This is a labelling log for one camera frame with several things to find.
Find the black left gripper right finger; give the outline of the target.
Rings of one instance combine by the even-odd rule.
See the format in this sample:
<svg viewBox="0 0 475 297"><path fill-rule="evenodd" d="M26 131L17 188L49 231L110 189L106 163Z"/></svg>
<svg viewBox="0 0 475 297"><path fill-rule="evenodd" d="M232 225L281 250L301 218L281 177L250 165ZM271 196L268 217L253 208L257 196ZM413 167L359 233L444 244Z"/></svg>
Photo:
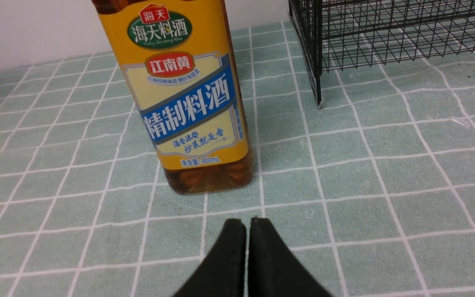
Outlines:
<svg viewBox="0 0 475 297"><path fill-rule="evenodd" d="M254 217L249 228L249 297L331 297L289 250L271 221Z"/></svg>

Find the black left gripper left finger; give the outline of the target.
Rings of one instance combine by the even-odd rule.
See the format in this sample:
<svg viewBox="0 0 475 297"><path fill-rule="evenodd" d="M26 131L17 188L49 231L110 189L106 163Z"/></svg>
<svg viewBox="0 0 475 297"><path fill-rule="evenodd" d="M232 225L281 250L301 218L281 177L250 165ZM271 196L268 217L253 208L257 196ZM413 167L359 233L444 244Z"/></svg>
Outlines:
<svg viewBox="0 0 475 297"><path fill-rule="evenodd" d="M228 219L209 253L175 297L243 297L247 231Z"/></svg>

